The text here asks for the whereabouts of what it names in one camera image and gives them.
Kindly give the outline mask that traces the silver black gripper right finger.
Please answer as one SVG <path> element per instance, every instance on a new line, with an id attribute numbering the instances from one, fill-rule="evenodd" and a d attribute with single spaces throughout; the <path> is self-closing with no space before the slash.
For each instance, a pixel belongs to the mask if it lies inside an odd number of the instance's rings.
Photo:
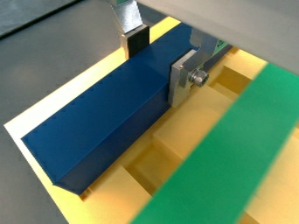
<path id="1" fill-rule="evenodd" d="M 174 108 L 187 99 L 192 85 L 203 87 L 209 74 L 203 67 L 205 62 L 220 52 L 227 43 L 208 33 L 191 29 L 191 49 L 173 63 L 169 76 L 168 103 Z"/>

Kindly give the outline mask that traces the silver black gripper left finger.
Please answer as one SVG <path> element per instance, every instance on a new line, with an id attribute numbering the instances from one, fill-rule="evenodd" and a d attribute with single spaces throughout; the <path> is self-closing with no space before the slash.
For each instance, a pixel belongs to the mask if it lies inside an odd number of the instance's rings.
<path id="1" fill-rule="evenodd" d="M 142 22 L 136 0 L 106 1 L 114 15 L 120 45 L 129 59 L 149 45 L 149 27 Z"/>

